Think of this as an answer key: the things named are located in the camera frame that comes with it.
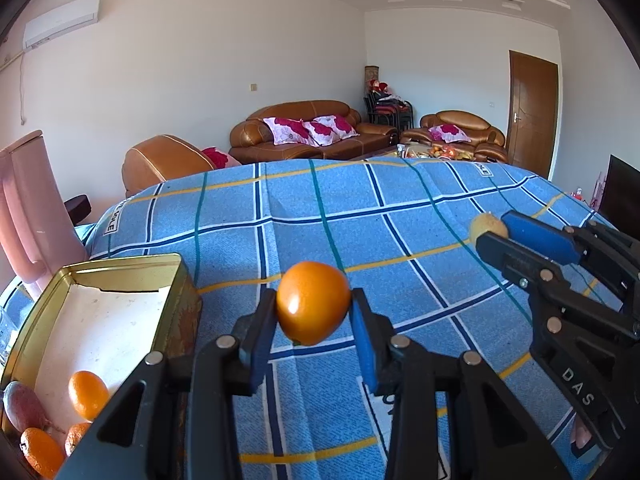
brown leather sofa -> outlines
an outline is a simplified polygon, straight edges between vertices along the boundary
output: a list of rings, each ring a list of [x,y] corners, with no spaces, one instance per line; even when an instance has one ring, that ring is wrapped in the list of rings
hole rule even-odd
[[[444,142],[433,140],[429,133],[429,128],[441,124],[455,124],[471,138],[471,142],[456,142],[455,145],[456,149],[471,154],[474,160],[509,161],[507,151],[504,149],[506,140],[504,133],[495,126],[491,126],[482,117],[461,110],[444,110],[437,114],[425,115],[420,119],[420,128],[405,130],[400,134],[400,142],[403,144],[420,142],[441,146]]]
[[[186,140],[159,135],[129,149],[122,183],[128,198],[155,184],[215,169],[209,157]]]
[[[331,146],[307,146],[306,144],[273,143],[273,134],[262,121],[266,117],[281,117],[310,121],[324,115],[341,115],[359,133],[357,137],[340,140]],[[386,148],[391,143],[396,128],[383,124],[363,123],[360,114],[340,101],[296,101],[271,105],[252,113],[238,124],[229,135],[229,154],[242,164],[268,162],[287,158],[330,158],[349,160]]]

bed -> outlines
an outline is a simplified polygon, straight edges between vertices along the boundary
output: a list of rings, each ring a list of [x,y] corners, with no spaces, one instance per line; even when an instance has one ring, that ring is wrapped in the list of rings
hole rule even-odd
[[[204,300],[199,347],[229,332],[298,261],[336,266],[399,333],[444,354],[479,351],[572,476],[584,479],[594,465],[570,452],[574,412],[528,353],[527,296],[468,243],[478,213],[511,209],[558,228],[594,216],[549,181],[506,164],[289,160],[158,184],[79,235],[91,259],[180,253]],[[619,306],[585,270],[563,272],[575,290]],[[18,323],[31,306],[18,283],[2,302]],[[364,387],[348,320],[311,348],[292,346],[277,329],[264,383],[236,401],[245,478],[383,478],[390,406]],[[444,398],[438,406],[448,478]]]

white wall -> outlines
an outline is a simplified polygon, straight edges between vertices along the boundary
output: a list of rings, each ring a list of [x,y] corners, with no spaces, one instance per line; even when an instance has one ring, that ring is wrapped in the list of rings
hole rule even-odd
[[[20,51],[24,23],[72,0],[34,0],[0,48]],[[255,109],[333,98],[362,108],[361,11],[335,0],[102,0],[97,24],[0,73],[0,145],[44,132],[66,200],[89,196],[97,219],[124,198],[128,148],[160,133],[228,149]],[[257,83],[258,91],[250,92]]]
[[[609,155],[640,168],[640,69],[596,0],[575,0],[560,27],[564,107],[553,181],[590,199]]]
[[[491,12],[376,10],[365,13],[365,31],[367,63],[378,65],[380,80],[412,102],[418,120],[466,110],[507,134],[509,51],[561,66],[554,28]],[[560,89],[562,99],[562,81]]]

tangerine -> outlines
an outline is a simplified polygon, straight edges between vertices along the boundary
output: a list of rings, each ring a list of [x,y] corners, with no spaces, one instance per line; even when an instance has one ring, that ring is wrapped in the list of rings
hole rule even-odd
[[[344,319],[351,290],[344,273],[319,262],[300,262],[280,280],[278,321],[285,335],[305,346],[329,337]]]
[[[58,443],[40,428],[27,428],[22,432],[20,449],[29,465],[47,480],[53,480],[65,461]]]
[[[69,431],[66,432],[65,439],[65,452],[67,456],[71,456],[71,454],[76,449],[78,442],[84,437],[84,434],[91,427],[90,422],[80,422],[79,424],[74,424]]]
[[[69,379],[69,397],[76,413],[93,421],[109,400],[109,391],[100,377],[82,370]]]

fruit on table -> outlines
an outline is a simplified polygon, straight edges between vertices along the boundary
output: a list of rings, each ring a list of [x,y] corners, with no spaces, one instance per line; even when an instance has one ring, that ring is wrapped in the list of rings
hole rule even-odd
[[[47,480],[52,480],[65,461],[58,443],[40,428],[27,428],[20,437],[20,449],[27,462]]]
[[[82,370],[69,379],[69,397],[76,413],[93,421],[109,400],[109,391],[100,377]]]
[[[473,247],[476,246],[476,240],[480,235],[487,231],[491,231],[502,238],[509,238],[509,230],[502,220],[491,213],[481,213],[471,221],[469,226],[469,240]]]
[[[306,346],[331,335],[350,303],[347,277],[335,267],[319,262],[295,264],[284,273],[276,294],[282,331]]]
[[[27,428],[44,430],[51,426],[40,399],[35,392],[20,381],[12,381],[2,394],[4,412],[14,428],[22,433]]]
[[[71,456],[74,452],[74,449],[78,445],[78,442],[84,437],[84,434],[91,427],[90,422],[80,422],[79,424],[74,424],[69,431],[66,433],[65,439],[65,453],[67,456]]]

